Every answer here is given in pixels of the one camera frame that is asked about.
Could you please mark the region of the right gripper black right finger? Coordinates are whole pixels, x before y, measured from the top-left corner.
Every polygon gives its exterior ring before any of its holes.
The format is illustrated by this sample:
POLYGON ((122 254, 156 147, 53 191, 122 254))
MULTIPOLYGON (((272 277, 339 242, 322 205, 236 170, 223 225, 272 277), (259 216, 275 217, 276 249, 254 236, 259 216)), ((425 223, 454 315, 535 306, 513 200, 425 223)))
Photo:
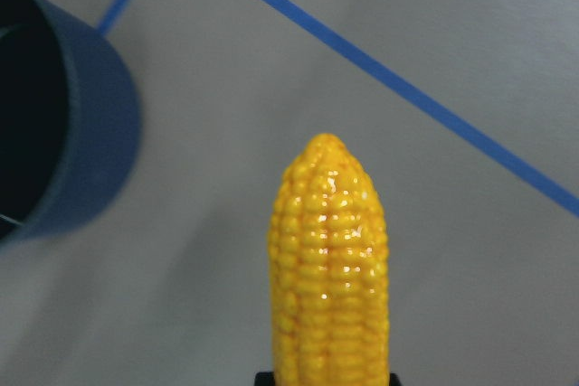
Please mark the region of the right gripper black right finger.
POLYGON ((389 386, 401 386, 399 377, 393 372, 390 373, 389 386))

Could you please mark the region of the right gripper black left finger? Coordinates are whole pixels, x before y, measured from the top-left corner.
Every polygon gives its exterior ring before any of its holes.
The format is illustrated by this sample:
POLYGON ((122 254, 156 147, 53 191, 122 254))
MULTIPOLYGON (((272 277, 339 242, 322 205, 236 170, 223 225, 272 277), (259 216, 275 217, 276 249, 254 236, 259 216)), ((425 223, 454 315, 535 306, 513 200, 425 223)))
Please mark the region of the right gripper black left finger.
POLYGON ((275 386, 274 372, 257 372, 254 377, 254 386, 275 386))

